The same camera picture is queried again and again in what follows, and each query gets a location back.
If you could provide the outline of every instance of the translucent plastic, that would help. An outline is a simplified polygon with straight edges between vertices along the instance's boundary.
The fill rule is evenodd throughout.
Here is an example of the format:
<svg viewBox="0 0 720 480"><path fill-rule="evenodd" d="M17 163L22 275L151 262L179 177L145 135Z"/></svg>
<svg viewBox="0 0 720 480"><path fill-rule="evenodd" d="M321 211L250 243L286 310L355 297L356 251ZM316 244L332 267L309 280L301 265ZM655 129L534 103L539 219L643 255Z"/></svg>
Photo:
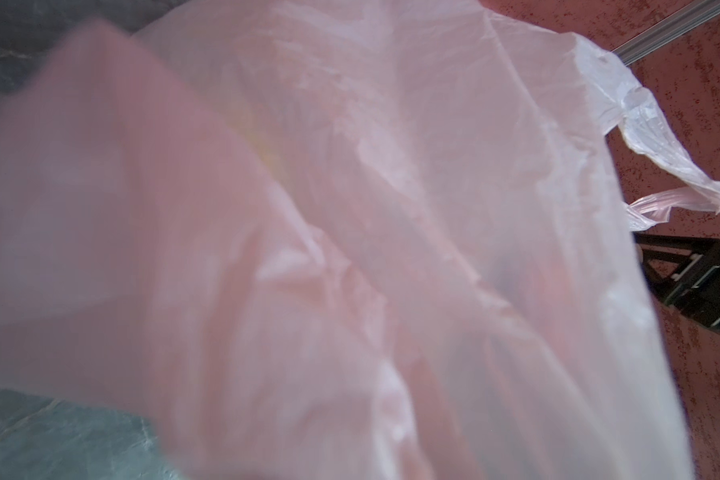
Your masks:
<svg viewBox="0 0 720 480"><path fill-rule="evenodd" d="M670 221L672 208L679 207L701 212L719 212L720 205L691 187L675 188L648 195L626 206L633 231L648 230L654 225Z"/></svg>
<svg viewBox="0 0 720 480"><path fill-rule="evenodd" d="M197 479L692 477L604 132L720 183L613 55L467 0L138 39L0 106L0 386L147 415Z"/></svg>

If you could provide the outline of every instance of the floor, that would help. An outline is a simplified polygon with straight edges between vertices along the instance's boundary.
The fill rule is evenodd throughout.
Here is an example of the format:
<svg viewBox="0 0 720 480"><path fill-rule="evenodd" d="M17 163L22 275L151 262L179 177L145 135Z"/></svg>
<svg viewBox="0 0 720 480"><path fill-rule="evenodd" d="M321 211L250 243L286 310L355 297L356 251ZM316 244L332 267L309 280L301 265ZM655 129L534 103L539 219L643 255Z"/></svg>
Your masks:
<svg viewBox="0 0 720 480"><path fill-rule="evenodd" d="M182 0L0 0L0 93L18 88L58 36L98 12L135 30ZM690 0L484 0L494 10L612 49ZM696 162L720 180L720 17L634 64ZM625 197L678 186L609 137ZM677 212L656 233L720 238L720 216ZM720 479L720 337L660 310L700 479ZM177 478L140 418L0 391L0 480Z"/></svg>

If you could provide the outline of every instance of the red speckled surface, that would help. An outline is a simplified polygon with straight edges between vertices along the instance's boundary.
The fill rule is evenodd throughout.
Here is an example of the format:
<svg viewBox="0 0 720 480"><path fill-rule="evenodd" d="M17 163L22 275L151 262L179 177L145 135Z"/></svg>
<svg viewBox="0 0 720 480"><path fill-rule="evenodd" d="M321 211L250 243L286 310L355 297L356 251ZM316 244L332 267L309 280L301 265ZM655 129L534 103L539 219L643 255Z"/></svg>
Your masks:
<svg viewBox="0 0 720 480"><path fill-rule="evenodd" d="M576 32L613 50L692 0L481 0L494 12L556 32Z"/></svg>
<svg viewBox="0 0 720 480"><path fill-rule="evenodd" d="M484 0L496 12L558 32L578 32L612 49L690 0ZM698 165L720 180L720 16L633 65L656 95ZM618 136L609 143L628 201L680 186ZM720 238L720 216L676 211L652 233ZM688 416L697 475L720 480L720 336L660 310L667 355Z"/></svg>

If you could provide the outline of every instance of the plastic bag handle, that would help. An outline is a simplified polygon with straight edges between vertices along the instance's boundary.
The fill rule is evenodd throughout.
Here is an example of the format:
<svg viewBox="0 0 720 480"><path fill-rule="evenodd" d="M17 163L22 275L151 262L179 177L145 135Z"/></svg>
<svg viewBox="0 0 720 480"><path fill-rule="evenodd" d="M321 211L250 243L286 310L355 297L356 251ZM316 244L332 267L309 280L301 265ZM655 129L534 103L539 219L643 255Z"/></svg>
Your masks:
<svg viewBox="0 0 720 480"><path fill-rule="evenodd" d="M590 81L590 107L603 134L618 125L632 151L650 158L688 187L643 197L626 206L633 231L669 221L673 207L720 213L720 181L693 163L658 102L619 58L578 37L576 62Z"/></svg>

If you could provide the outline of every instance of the grey stone surface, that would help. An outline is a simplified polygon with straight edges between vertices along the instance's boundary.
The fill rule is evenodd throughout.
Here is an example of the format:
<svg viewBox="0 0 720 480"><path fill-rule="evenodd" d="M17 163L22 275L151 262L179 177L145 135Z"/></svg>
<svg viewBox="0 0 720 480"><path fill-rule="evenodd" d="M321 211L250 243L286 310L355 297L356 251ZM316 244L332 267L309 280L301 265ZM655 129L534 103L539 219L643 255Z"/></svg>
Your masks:
<svg viewBox="0 0 720 480"><path fill-rule="evenodd" d="M179 480L149 424L0 390L0 480Z"/></svg>
<svg viewBox="0 0 720 480"><path fill-rule="evenodd" d="M19 88L44 53L86 18L106 18L135 32L185 1L0 0L0 95Z"/></svg>
<svg viewBox="0 0 720 480"><path fill-rule="evenodd" d="M185 0L0 0L0 96L91 16L133 32ZM0 480L163 480L166 464L142 418L0 390Z"/></svg>

